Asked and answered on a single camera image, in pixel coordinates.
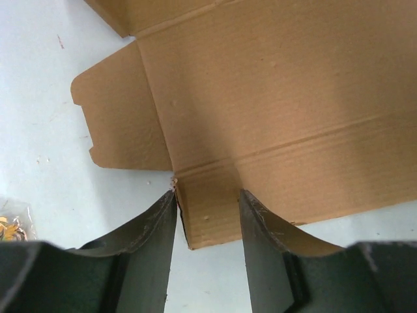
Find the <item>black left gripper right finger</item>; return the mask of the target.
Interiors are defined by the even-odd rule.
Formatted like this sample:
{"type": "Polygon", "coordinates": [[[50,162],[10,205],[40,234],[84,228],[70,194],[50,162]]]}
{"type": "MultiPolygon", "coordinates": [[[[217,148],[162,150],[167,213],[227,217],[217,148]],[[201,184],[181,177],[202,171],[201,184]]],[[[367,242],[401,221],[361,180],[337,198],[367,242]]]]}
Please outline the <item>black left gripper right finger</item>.
{"type": "Polygon", "coordinates": [[[254,312],[415,312],[416,243],[346,248],[275,215],[250,191],[238,200],[254,312]]]}

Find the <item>brown cardboard box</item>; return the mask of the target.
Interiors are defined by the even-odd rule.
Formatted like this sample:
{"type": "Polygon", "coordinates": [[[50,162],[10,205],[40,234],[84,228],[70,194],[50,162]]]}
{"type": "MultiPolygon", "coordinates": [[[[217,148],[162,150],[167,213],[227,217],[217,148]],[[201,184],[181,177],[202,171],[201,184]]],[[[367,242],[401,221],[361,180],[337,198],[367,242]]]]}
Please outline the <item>brown cardboard box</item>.
{"type": "Polygon", "coordinates": [[[134,41],[78,75],[103,168],[172,171],[192,249],[245,188],[295,224],[416,199],[415,1],[89,1],[134,41]]]}

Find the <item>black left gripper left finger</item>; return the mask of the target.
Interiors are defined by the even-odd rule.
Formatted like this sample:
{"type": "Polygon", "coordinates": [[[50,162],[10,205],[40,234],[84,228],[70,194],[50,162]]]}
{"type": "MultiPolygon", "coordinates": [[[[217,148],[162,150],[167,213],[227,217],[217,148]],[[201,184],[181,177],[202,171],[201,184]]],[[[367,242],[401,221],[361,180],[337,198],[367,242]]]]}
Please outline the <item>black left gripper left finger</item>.
{"type": "Polygon", "coordinates": [[[177,224],[168,190],[80,248],[1,243],[2,312],[163,312],[177,224]]]}

